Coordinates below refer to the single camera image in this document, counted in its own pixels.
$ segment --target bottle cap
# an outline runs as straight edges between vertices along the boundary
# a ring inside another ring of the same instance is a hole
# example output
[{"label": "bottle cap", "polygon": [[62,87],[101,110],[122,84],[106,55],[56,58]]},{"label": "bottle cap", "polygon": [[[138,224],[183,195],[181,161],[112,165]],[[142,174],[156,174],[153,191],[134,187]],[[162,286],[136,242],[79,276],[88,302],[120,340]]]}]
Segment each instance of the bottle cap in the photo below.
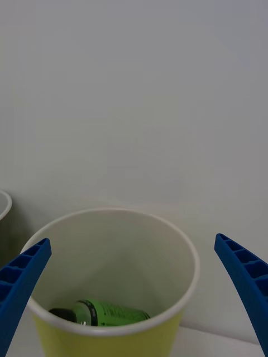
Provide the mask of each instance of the bottle cap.
[{"label": "bottle cap", "polygon": [[53,313],[53,315],[57,317],[60,317],[61,319],[76,322],[75,313],[67,308],[52,308],[49,312]]}]

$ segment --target paper cup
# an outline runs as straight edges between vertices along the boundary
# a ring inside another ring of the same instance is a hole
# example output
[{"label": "paper cup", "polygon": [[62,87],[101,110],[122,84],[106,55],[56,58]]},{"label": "paper cup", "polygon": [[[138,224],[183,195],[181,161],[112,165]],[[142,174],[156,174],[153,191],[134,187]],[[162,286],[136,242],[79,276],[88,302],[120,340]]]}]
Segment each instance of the paper cup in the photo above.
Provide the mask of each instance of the paper cup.
[{"label": "paper cup", "polygon": [[[28,302],[47,357],[167,357],[199,278],[189,238],[153,215],[86,210],[53,221],[24,246],[49,238],[52,256]],[[122,304],[151,319],[82,326],[48,312],[82,298]]]}]

